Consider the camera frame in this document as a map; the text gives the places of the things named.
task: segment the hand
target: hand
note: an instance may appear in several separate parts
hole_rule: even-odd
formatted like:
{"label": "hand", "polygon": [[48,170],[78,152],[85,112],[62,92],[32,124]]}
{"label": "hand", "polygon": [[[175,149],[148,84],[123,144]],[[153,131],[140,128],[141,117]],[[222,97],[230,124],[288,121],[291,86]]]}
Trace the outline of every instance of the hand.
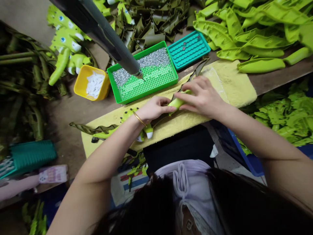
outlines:
{"label": "hand", "polygon": [[191,90],[193,95],[180,92],[174,94],[175,97],[187,103],[183,104],[179,110],[189,110],[218,120],[232,107],[223,101],[207,77],[196,77],[191,82],[185,83],[182,90]]}
{"label": "hand", "polygon": [[142,106],[136,114],[145,124],[148,124],[161,114],[174,112],[176,110],[175,107],[165,106],[170,101],[171,100],[166,97],[154,96]]}

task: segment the yellow towel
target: yellow towel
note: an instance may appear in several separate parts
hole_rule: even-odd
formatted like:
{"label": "yellow towel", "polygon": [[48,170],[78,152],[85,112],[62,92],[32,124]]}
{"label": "yellow towel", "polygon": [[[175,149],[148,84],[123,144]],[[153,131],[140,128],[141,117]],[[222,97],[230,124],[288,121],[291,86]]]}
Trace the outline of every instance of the yellow towel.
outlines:
{"label": "yellow towel", "polygon": [[[210,79],[213,87],[218,91],[224,101],[240,108],[255,101],[257,94],[247,74],[238,72],[238,63],[238,60],[234,62],[218,60],[205,66],[202,69],[201,74]],[[152,96],[164,96],[171,99],[173,94],[179,91],[181,85],[188,80],[190,74],[182,78],[176,85],[116,109],[106,115],[103,115],[102,117],[91,121],[87,124],[87,126],[96,128],[97,126],[101,125],[120,125],[119,117],[122,113],[132,107],[142,107]],[[157,124],[151,139],[145,137],[144,142],[134,142],[131,146],[131,149],[138,151],[151,144],[171,137],[181,131],[187,130],[206,121],[209,121],[209,119],[196,113],[178,111],[172,116],[172,118]],[[89,157],[90,154],[102,143],[102,141],[99,141],[95,144],[91,143],[91,136],[83,132],[82,142],[84,145],[86,157]]]}

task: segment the table surface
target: table surface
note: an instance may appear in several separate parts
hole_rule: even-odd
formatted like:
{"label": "table surface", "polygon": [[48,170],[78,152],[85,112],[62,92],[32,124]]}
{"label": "table surface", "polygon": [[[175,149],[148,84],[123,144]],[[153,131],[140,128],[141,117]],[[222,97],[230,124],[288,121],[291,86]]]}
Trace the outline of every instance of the table surface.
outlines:
{"label": "table surface", "polygon": [[[182,34],[176,35],[175,41],[190,32],[192,31],[184,29]],[[290,49],[286,52],[286,56],[295,50],[296,48]],[[97,45],[93,45],[91,51],[96,57],[99,67],[104,69],[109,60],[108,55]],[[214,51],[211,51],[209,56],[211,62],[218,60],[216,52]],[[192,72],[199,63],[200,61],[183,71],[178,71],[179,79]],[[263,74],[249,74],[248,76],[257,95],[261,95],[311,72],[313,72],[313,56],[282,70]],[[58,158],[51,164],[67,164],[70,179],[75,178],[78,170],[86,160],[86,156],[80,131],[69,127],[68,124],[72,121],[79,124],[87,124],[122,106],[115,102],[112,91],[110,91],[106,99],[98,102],[92,102],[80,97],[73,92],[74,83],[75,80],[69,87],[71,95],[62,97],[62,99],[50,102],[47,105],[49,119],[46,136],[53,141],[58,152]],[[55,185],[56,184],[42,184],[38,188],[38,191],[43,192]]]}

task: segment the yellow plastic container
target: yellow plastic container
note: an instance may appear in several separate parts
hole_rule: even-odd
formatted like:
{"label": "yellow plastic container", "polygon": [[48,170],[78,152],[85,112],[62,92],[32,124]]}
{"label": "yellow plastic container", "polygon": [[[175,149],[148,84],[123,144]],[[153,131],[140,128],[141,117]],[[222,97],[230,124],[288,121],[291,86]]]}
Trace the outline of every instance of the yellow plastic container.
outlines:
{"label": "yellow plastic container", "polygon": [[[93,74],[93,71],[105,76],[99,95],[96,99],[93,96],[90,96],[86,93],[86,89],[88,85],[87,77],[91,76]],[[82,96],[86,99],[89,99],[91,101],[100,101],[100,100],[105,99],[108,96],[110,84],[111,83],[110,83],[109,76],[105,71],[101,69],[97,69],[89,65],[83,65],[76,79],[74,92],[75,94]]]}

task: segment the dark hair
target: dark hair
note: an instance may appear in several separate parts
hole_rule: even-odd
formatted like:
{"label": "dark hair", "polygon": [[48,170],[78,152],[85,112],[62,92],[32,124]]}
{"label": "dark hair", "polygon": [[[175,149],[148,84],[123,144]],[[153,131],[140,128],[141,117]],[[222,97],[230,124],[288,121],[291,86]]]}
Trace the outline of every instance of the dark hair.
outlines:
{"label": "dark hair", "polygon": [[[281,194],[226,170],[207,172],[216,213],[225,234],[308,234],[313,219]],[[122,208],[108,212],[93,235],[175,234],[173,182],[153,177]]]}

